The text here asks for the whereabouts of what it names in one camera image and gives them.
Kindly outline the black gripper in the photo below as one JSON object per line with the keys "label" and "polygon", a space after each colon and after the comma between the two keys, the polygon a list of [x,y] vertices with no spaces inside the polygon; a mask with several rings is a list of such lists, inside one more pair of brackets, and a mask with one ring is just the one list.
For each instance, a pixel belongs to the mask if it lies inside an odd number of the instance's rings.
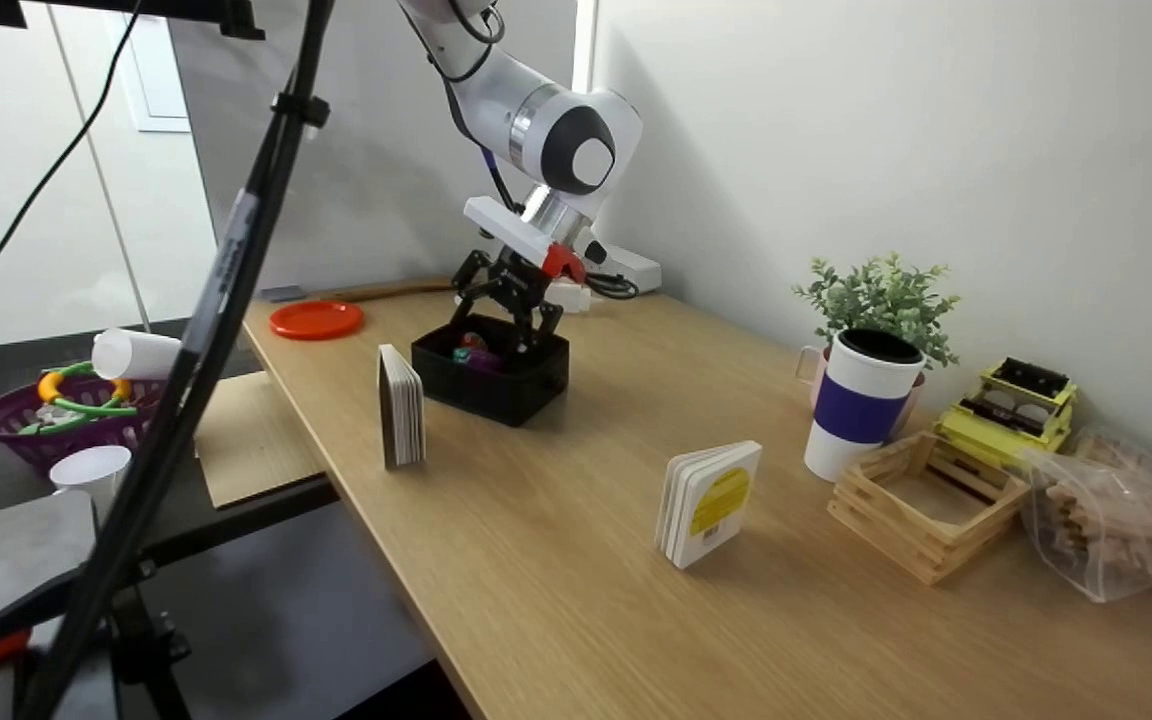
{"label": "black gripper", "polygon": [[465,263],[452,274],[452,328],[456,340],[475,336],[475,305],[493,299],[514,316],[517,343],[514,354],[519,361],[537,356],[550,349],[558,336],[558,325],[563,316],[561,305],[546,299],[550,275],[531,268],[519,251],[482,251],[471,247]]}

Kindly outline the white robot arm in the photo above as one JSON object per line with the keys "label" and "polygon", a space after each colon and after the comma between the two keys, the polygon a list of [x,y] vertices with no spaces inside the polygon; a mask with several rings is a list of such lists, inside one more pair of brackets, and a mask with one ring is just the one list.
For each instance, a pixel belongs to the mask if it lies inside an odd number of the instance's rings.
{"label": "white robot arm", "polygon": [[465,204],[465,218],[501,242],[501,251],[465,263],[456,316],[493,297],[517,325],[514,349],[546,349],[563,316],[550,299],[550,283],[583,280],[597,213],[632,165],[645,121],[615,91],[574,91],[504,58],[498,0],[397,4],[444,84],[452,124],[482,149],[489,178],[501,178],[501,162],[507,162],[531,181],[519,207],[504,191]]}

